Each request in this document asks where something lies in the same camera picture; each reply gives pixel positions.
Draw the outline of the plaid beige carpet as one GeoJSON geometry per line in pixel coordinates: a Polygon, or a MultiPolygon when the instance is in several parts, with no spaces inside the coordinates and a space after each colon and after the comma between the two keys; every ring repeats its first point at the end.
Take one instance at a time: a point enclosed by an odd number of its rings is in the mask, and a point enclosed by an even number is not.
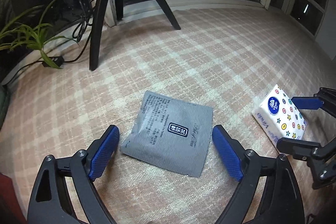
{"type": "MultiPolygon", "coordinates": [[[[88,49],[61,70],[30,67],[10,85],[1,129],[1,172],[11,177],[26,217],[46,155],[72,156],[110,124],[120,143],[134,125],[145,92],[210,106],[213,124],[259,155],[277,150],[251,111],[276,85],[288,96],[335,89],[335,62],[290,19],[260,9],[176,11],[180,31],[164,16],[102,34],[100,65],[88,49]]],[[[210,143],[200,178],[183,176],[118,151],[96,188],[118,223],[214,223],[236,181],[210,143]]]]}

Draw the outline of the white dotted tissue pack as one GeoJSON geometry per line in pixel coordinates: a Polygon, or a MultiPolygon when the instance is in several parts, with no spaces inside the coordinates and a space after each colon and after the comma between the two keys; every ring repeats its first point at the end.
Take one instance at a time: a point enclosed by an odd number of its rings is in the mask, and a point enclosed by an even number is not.
{"type": "Polygon", "coordinates": [[[307,127],[298,108],[278,84],[252,110],[252,115],[275,147],[281,138],[302,140],[307,127]]]}

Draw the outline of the dark red storage box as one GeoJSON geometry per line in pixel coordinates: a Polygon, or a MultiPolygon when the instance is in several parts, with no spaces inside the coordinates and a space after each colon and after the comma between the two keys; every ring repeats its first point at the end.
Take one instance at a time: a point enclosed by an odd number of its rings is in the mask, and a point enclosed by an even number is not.
{"type": "Polygon", "coordinates": [[[15,194],[12,179],[1,173],[1,223],[27,223],[15,194]]]}

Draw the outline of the small spider plant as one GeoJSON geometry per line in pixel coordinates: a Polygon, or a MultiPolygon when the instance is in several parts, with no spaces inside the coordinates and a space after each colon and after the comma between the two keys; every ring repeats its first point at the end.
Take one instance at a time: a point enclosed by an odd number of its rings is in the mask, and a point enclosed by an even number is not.
{"type": "Polygon", "coordinates": [[[48,67],[54,69],[61,69],[59,65],[57,65],[52,58],[50,58],[45,53],[45,45],[48,43],[65,39],[66,41],[75,41],[73,38],[68,38],[66,36],[54,36],[52,38],[49,37],[49,33],[53,28],[53,25],[50,23],[43,23],[43,19],[47,13],[47,11],[53,6],[53,4],[58,0],[52,0],[46,8],[43,10],[42,15],[39,19],[38,24],[35,27],[30,27],[29,25],[23,24],[19,21],[23,16],[32,13],[33,11],[39,10],[43,7],[43,5],[38,5],[27,9],[22,12],[11,21],[8,22],[7,25],[1,29],[1,40],[8,36],[12,36],[14,39],[9,43],[1,43],[1,51],[10,50],[13,51],[16,47],[26,46],[27,48],[38,51],[41,54],[42,60],[47,64],[48,67]]]}

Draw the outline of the grey foil tea packet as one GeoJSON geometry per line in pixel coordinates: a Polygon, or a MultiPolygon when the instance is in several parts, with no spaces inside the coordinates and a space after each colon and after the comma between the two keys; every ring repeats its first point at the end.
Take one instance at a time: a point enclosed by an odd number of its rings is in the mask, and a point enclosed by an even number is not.
{"type": "Polygon", "coordinates": [[[147,91],[120,151],[165,170],[200,177],[212,128],[213,108],[147,91]]]}

